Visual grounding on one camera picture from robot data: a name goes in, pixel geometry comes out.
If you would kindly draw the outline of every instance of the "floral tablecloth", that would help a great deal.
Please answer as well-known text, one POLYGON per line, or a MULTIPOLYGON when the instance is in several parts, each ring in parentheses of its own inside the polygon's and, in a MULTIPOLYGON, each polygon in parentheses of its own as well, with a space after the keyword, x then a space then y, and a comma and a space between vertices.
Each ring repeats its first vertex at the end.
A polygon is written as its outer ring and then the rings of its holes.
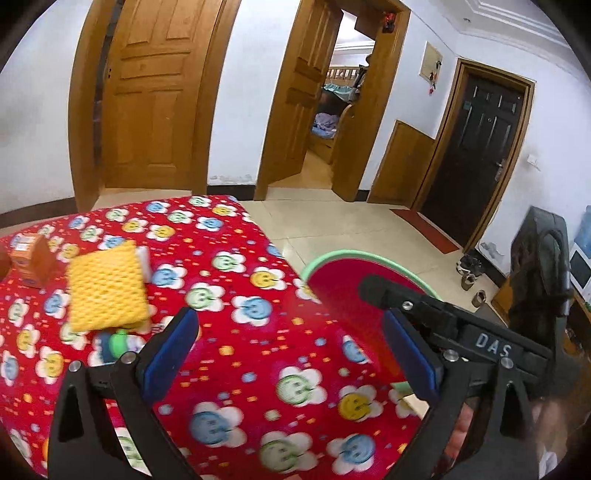
MULTIPOLYGON (((0 283, 0 421, 37 472, 47 474, 67 364, 138 351, 185 305, 202 336, 154 411, 204 479, 381 479, 412 438, 419 419, 391 386, 403 379, 376 374, 234 198, 67 216, 0 247, 33 232, 47 237, 57 267, 43 290, 23 286, 15 270, 0 283), (150 249, 151 318, 127 331, 73 333, 66 265, 126 239, 150 249)), ((147 472, 115 403, 107 406, 130 464, 147 472)))

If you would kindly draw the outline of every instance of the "yellow textured sponge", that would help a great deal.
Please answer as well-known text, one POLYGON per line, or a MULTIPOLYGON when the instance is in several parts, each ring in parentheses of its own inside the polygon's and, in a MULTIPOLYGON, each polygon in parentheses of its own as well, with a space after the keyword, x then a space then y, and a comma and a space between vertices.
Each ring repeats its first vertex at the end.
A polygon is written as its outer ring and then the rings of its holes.
POLYGON ((72 259, 67 275, 72 331, 102 330, 149 318, 134 241, 72 259))

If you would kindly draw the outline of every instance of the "door panel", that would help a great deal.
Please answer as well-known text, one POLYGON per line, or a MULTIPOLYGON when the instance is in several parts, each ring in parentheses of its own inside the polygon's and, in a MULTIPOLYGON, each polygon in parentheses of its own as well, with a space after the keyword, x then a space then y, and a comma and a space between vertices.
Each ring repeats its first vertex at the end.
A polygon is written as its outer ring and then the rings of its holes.
POLYGON ((223 0, 127 0, 103 93, 105 186, 190 189, 207 48, 223 0))
POLYGON ((333 0, 302 0, 277 82, 257 183, 301 172, 343 12, 333 0))
POLYGON ((451 140, 421 213, 466 245, 505 167, 523 95, 468 79, 451 140))

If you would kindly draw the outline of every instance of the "metal screw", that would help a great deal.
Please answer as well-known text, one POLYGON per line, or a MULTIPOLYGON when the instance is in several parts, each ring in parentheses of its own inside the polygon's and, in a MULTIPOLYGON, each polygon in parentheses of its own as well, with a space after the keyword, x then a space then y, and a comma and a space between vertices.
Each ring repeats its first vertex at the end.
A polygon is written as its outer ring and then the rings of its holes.
POLYGON ((121 361, 125 365, 130 365, 134 363, 136 358, 137 355, 135 354, 135 352, 125 352, 123 355, 121 355, 121 361))
POLYGON ((80 367, 82 367, 82 362, 80 360, 74 360, 68 367, 68 370, 70 372, 77 372, 80 367))
POLYGON ((507 369, 513 368, 513 360, 511 360, 508 356, 504 356, 501 358, 501 365, 507 369))
POLYGON ((448 362, 457 362, 460 359, 460 354, 455 350, 449 349, 443 352, 443 358, 448 362))

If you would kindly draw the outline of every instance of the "open wooden door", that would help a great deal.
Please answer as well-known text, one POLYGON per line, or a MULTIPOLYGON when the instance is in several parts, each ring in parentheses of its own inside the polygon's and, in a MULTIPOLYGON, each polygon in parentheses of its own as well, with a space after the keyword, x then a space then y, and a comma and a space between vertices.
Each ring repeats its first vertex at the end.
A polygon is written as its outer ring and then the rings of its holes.
POLYGON ((257 199, 265 198, 270 183, 301 172, 342 18, 333 0, 300 2, 273 97, 257 199))
POLYGON ((199 89, 222 4, 125 2, 103 93, 106 187, 191 188, 199 89))

